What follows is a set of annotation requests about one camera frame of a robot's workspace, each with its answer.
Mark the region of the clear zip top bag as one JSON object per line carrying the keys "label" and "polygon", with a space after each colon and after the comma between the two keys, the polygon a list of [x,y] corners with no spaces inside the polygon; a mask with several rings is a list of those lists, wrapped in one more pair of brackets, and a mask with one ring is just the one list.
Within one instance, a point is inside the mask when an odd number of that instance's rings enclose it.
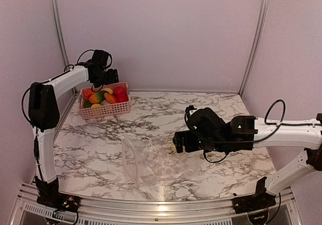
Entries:
{"label": "clear zip top bag", "polygon": [[122,162],[137,187],[164,184],[201,173],[198,154],[173,153],[169,139],[139,139],[122,136]]}

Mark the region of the green red fake mango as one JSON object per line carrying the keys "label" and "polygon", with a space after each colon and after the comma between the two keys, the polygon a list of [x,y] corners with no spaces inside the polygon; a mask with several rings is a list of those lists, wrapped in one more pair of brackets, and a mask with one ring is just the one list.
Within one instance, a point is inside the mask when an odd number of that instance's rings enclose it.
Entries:
{"label": "green red fake mango", "polygon": [[91,104],[101,103],[103,100],[105,100],[105,94],[106,93],[107,93],[106,91],[99,91],[99,92],[96,92],[96,93],[92,94],[89,97],[89,102]]}

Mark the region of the peach coloured fake fruit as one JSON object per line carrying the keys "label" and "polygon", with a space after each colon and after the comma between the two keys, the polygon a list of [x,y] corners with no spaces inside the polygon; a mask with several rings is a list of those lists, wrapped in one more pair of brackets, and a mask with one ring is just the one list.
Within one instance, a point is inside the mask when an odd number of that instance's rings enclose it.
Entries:
{"label": "peach coloured fake fruit", "polygon": [[111,88],[103,88],[102,91],[106,91],[106,92],[108,92],[111,95],[114,93]]}

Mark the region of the aluminium corner post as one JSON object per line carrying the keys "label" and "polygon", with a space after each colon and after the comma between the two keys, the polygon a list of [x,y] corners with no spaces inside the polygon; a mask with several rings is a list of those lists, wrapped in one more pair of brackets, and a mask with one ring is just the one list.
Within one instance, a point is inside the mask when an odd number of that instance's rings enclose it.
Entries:
{"label": "aluminium corner post", "polygon": [[246,69],[243,75],[243,79],[241,81],[240,87],[239,87],[239,92],[238,94],[242,98],[246,92],[252,70],[255,66],[256,62],[256,57],[257,57],[257,52],[259,49],[261,37],[264,31],[265,27],[265,22],[266,22],[266,17],[267,17],[267,12],[268,12],[268,7],[269,7],[269,0],[261,0],[260,3],[260,9],[259,9],[259,16],[258,16],[258,21],[255,29],[255,34],[253,38],[253,43],[251,46],[250,54],[248,57]]}
{"label": "aluminium corner post", "polygon": [[69,65],[69,58],[68,58],[68,54],[65,46],[63,30],[62,30],[60,14],[59,14],[58,0],[50,0],[50,5],[51,5],[52,16],[54,21],[54,29],[55,29],[55,33],[58,41],[59,51],[64,65],[64,70],[69,70],[71,69],[71,65]]}

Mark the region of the left aluminium corner post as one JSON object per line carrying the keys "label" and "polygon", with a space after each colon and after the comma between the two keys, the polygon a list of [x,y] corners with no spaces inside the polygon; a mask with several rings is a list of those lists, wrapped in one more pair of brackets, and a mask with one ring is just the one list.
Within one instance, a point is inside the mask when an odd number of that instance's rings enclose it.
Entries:
{"label": "left aluminium corner post", "polygon": [[55,33],[58,41],[59,51],[64,65],[64,70],[69,70],[71,69],[71,65],[69,65],[69,58],[68,58],[68,54],[65,46],[63,30],[62,30],[60,14],[59,14],[58,0],[50,0],[50,5],[51,5],[52,16],[54,21],[54,29],[55,29]]}

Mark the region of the white fake cabbage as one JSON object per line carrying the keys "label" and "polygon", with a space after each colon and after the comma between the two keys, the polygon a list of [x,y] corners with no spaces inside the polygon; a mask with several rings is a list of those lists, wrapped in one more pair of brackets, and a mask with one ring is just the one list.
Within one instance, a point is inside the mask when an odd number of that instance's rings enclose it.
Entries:
{"label": "white fake cabbage", "polygon": [[101,104],[102,106],[110,105],[110,103],[109,103],[107,100],[103,100],[100,104]]}

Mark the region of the yellow fake lemon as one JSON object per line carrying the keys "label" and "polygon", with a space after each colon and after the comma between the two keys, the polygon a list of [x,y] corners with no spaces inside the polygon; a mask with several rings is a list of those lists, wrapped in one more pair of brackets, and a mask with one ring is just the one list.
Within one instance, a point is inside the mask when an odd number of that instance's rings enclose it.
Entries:
{"label": "yellow fake lemon", "polygon": [[176,148],[176,144],[175,142],[172,140],[172,144],[171,144],[171,150],[173,153],[177,153],[177,148]]}

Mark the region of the orange red fake mango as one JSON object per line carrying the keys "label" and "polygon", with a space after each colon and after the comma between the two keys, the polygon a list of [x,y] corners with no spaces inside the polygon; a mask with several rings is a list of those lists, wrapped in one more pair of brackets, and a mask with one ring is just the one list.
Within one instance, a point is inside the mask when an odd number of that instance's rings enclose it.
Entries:
{"label": "orange red fake mango", "polygon": [[104,94],[105,100],[109,103],[109,104],[116,104],[118,103],[118,99],[114,96],[111,95],[109,93],[105,93]]}

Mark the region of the pink perforated plastic basket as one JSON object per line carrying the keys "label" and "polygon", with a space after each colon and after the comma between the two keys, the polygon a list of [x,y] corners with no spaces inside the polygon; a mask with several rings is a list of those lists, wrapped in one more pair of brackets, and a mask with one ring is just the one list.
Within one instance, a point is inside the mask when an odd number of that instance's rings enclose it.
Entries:
{"label": "pink perforated plastic basket", "polygon": [[119,115],[130,112],[128,84],[105,85],[100,91],[84,88],[80,92],[78,110],[83,119]]}

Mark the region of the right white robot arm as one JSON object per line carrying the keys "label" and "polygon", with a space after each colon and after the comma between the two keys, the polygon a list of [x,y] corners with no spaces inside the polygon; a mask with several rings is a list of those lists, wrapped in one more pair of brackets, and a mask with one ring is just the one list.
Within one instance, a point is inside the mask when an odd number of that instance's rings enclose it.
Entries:
{"label": "right white robot arm", "polygon": [[255,194],[249,198],[254,209],[268,202],[296,180],[314,171],[321,171],[320,117],[304,120],[268,121],[250,115],[240,115],[224,122],[212,109],[189,106],[184,116],[186,131],[175,132],[174,149],[177,153],[196,151],[220,152],[228,155],[255,148],[284,146],[300,147],[300,154],[270,177],[256,184]]}

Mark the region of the green fake vegetable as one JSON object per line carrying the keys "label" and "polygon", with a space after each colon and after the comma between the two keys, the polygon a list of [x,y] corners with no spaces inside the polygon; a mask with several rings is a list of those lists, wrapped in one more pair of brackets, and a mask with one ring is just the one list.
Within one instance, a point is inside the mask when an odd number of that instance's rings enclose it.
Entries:
{"label": "green fake vegetable", "polygon": [[84,108],[90,108],[92,104],[89,101],[84,102]]}

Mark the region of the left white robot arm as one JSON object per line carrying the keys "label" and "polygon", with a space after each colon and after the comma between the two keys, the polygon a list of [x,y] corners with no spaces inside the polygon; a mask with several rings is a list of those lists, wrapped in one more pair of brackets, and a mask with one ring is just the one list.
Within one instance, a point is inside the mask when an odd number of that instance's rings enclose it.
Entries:
{"label": "left white robot arm", "polygon": [[34,82],[27,91],[29,104],[25,117],[34,135],[35,182],[39,197],[52,207],[60,207],[64,201],[53,160],[54,134],[60,120],[57,100],[85,82],[90,82],[94,88],[118,82],[117,71],[110,68],[112,61],[110,53],[94,50],[88,61],[70,64],[63,73],[47,81]]}

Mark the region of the yellow fake pear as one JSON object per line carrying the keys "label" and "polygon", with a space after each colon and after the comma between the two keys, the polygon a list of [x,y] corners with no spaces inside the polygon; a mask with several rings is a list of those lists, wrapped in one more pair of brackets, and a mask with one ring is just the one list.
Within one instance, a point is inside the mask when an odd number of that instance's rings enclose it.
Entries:
{"label": "yellow fake pear", "polygon": [[91,106],[91,108],[97,108],[97,107],[101,107],[101,106],[102,106],[101,104],[96,103],[96,104],[93,104],[93,105]]}

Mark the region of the orange fake fruit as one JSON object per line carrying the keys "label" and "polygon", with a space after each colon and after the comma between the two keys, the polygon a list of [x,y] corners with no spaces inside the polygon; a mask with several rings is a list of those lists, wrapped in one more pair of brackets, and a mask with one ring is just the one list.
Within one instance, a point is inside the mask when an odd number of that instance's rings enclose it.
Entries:
{"label": "orange fake fruit", "polygon": [[93,92],[91,89],[86,89],[84,91],[84,100],[87,101],[91,95],[93,95],[95,92]]}

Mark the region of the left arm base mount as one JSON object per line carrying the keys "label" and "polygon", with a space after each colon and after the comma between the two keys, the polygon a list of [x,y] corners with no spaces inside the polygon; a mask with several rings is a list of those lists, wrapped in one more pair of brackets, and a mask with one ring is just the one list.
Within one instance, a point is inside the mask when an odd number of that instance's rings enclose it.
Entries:
{"label": "left arm base mount", "polygon": [[59,181],[56,178],[48,183],[37,176],[35,184],[38,190],[37,203],[60,211],[78,212],[80,197],[59,192]]}

